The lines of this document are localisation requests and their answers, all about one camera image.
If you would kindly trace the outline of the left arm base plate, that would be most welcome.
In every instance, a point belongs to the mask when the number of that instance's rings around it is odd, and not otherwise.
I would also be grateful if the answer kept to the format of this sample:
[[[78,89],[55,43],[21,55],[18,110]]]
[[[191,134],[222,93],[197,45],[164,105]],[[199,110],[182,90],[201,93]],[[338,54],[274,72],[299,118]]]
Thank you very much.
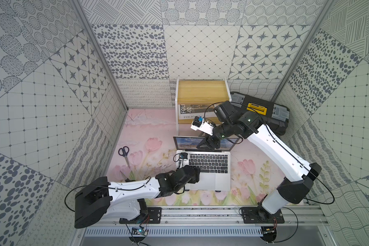
[[[132,220],[120,219],[120,224],[160,224],[162,217],[162,207],[148,207],[147,212],[143,210],[140,215]]]

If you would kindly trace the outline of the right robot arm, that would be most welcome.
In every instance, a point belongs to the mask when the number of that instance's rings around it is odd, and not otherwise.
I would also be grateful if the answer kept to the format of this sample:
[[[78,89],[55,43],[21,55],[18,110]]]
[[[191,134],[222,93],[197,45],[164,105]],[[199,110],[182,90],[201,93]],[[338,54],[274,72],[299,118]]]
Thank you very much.
[[[283,182],[258,205],[260,216],[273,215],[287,204],[299,204],[308,195],[322,170],[319,164],[311,164],[291,150],[253,109],[239,111],[235,104],[225,101],[214,108],[214,113],[221,122],[218,126],[202,116],[192,122],[193,130],[206,135],[199,149],[217,150],[222,140],[236,135],[256,145],[285,175]]]

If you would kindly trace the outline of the silver laptop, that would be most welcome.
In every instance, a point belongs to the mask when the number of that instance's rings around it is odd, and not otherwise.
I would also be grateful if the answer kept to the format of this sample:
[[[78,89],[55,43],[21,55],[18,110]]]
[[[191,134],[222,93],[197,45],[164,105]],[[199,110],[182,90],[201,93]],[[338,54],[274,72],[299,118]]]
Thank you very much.
[[[189,166],[200,168],[200,180],[195,184],[186,184],[187,190],[209,190],[209,191],[229,191],[231,189],[231,154],[233,142],[238,139],[228,141],[227,150],[199,150],[197,145],[203,137],[173,137],[176,153],[175,158],[179,159],[182,152],[188,153]]]

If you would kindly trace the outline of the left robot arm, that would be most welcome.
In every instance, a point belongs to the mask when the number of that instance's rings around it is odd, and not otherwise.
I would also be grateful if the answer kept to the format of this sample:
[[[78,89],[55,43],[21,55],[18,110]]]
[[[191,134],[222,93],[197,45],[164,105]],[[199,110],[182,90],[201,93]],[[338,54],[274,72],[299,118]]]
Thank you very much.
[[[145,199],[171,196],[186,184],[199,180],[200,168],[189,165],[141,181],[108,182],[106,176],[99,177],[79,187],[75,195],[74,227],[86,228],[102,218],[143,220],[147,217]]]

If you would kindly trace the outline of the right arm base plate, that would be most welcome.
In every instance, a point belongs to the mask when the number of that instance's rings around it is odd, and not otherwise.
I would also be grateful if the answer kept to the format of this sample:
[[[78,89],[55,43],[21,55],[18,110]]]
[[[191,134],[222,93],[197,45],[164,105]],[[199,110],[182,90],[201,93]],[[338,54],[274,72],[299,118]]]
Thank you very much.
[[[285,219],[281,210],[275,214],[268,213],[262,207],[241,207],[239,214],[242,216],[244,223],[253,224],[280,224],[285,223]]]

